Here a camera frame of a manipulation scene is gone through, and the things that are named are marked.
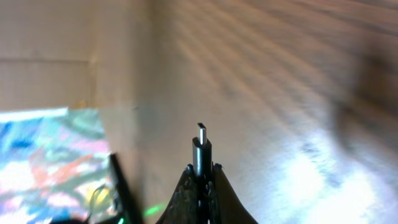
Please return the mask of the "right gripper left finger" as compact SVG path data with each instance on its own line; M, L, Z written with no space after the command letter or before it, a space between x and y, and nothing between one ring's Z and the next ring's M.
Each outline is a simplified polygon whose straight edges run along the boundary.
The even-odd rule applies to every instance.
M199 224L201 185L192 164L184 168L177 186L156 224Z

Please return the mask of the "colourful painted sheet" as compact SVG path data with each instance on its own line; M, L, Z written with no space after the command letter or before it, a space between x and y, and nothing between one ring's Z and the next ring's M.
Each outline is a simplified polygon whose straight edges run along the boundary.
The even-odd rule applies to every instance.
M3 113L1 222L112 217L109 153L94 109Z

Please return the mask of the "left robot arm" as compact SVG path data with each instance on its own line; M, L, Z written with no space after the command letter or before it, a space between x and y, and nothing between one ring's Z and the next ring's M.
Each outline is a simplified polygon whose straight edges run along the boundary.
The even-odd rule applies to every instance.
M116 153L109 155L109 171L112 185L101 185L91 195L88 215L85 219L69 218L51 221L50 224L90 224L95 211L96 193L109 190L116 214L96 224L140 224L143 223L141 209L130 192Z

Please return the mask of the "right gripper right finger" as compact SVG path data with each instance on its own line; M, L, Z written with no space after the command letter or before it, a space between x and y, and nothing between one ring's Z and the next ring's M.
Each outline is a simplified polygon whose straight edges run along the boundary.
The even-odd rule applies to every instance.
M258 224L239 200L221 164L213 164L212 179L206 189L210 223Z

